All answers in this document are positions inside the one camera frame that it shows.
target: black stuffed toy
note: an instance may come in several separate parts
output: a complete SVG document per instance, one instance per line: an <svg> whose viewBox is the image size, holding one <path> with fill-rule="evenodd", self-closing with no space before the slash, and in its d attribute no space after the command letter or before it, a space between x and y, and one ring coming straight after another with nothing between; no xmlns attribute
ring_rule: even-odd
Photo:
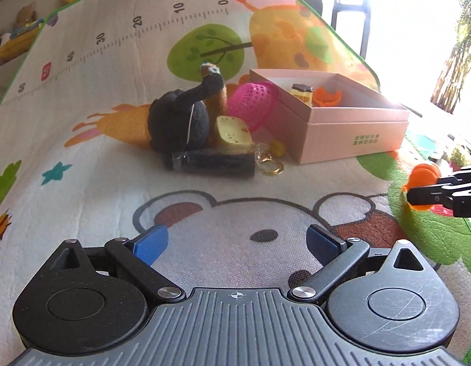
<svg viewBox="0 0 471 366"><path fill-rule="evenodd" d="M147 118L152 149L171 154L203 148L210 126L202 100L216 95L224 87L219 69L210 67L202 83L195 88L171 91L156 99L149 107Z"/></svg>

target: triangular cutout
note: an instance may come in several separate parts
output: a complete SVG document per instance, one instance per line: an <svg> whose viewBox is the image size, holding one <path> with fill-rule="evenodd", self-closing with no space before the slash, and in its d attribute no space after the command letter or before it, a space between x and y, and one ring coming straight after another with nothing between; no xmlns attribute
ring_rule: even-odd
<svg viewBox="0 0 471 366"><path fill-rule="evenodd" d="M420 264L420 261L418 261L417 258L414 256L413 252L407 248L403 248L400 250L393 267L399 268L401 270L423 270L423 266L422 264Z"/></svg>
<svg viewBox="0 0 471 366"><path fill-rule="evenodd" d="M74 249L64 249L58 258L52 264L50 270L68 270L71 268L78 268L80 266L80 261L76 256Z"/></svg>

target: metal screw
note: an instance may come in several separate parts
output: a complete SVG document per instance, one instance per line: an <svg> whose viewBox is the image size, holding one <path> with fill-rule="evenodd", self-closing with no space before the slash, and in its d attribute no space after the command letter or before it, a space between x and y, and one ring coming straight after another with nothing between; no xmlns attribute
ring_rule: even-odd
<svg viewBox="0 0 471 366"><path fill-rule="evenodd" d="M181 290L177 287L173 286L166 286L162 287L157 291L157 295L164 299L176 299L177 297L181 296Z"/></svg>
<svg viewBox="0 0 471 366"><path fill-rule="evenodd" d="M314 297L317 292L315 292L315 289L308 286L298 286L292 290L292 294L299 299L310 299Z"/></svg>

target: pink toy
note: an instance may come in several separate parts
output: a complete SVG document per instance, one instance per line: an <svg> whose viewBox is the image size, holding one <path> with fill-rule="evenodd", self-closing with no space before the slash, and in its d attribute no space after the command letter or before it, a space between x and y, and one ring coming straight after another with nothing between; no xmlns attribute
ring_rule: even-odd
<svg viewBox="0 0 471 366"><path fill-rule="evenodd" d="M263 125L277 95L276 87L268 81L242 84L227 100L229 116L242 119L247 129L253 132Z"/></svg>

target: gold ring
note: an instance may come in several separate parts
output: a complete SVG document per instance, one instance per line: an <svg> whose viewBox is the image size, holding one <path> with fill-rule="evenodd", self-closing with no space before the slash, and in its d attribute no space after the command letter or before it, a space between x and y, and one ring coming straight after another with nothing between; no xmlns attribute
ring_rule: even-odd
<svg viewBox="0 0 471 366"><path fill-rule="evenodd" d="M263 162L269 162L269 161L274 162L276 164L276 169L274 169L273 171L267 171L262 166ZM259 168L261 168L261 170L263 171L263 173L267 174L268 176L275 176L277 174L280 174L285 169L281 161L273 160L271 155L266 154L266 153L261 156L261 159L258 161L258 165L259 165Z"/></svg>

